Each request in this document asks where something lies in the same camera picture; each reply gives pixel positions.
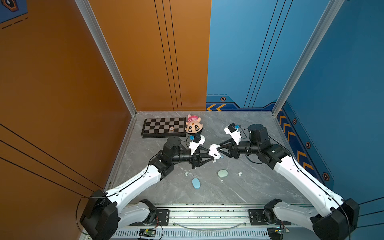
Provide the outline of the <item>white earbud charging case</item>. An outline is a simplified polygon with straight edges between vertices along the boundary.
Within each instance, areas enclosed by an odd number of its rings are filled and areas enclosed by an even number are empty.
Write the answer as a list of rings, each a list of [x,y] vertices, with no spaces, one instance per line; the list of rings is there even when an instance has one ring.
[[[213,157],[215,160],[221,159],[222,155],[219,152],[220,145],[212,144],[209,147],[209,156]]]

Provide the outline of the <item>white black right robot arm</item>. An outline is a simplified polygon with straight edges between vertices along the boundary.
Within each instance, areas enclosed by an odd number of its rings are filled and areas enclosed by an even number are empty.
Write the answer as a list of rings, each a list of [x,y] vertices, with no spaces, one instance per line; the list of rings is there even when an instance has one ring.
[[[313,231],[321,240],[350,239],[358,224],[360,206],[357,202],[334,193],[300,166],[284,146],[272,144],[263,125],[250,125],[247,141],[242,141],[235,124],[226,127],[225,132],[231,138],[218,146],[219,153],[234,159],[240,155],[256,155],[262,164],[288,180],[312,204],[306,209],[280,199],[271,200],[263,211],[268,225],[286,221]]]

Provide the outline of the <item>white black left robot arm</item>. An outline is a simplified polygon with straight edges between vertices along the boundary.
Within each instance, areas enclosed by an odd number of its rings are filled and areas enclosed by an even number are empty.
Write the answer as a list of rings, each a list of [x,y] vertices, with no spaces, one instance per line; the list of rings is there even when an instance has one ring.
[[[126,206],[144,190],[168,176],[176,164],[186,162],[195,169],[220,159],[217,149],[216,145],[206,149],[195,142],[191,142],[187,149],[180,138],[168,138],[163,149],[140,173],[106,192],[93,192],[79,218],[80,224],[93,240],[108,240],[119,228],[133,223],[151,224],[157,209],[150,201],[141,200],[129,208]]]

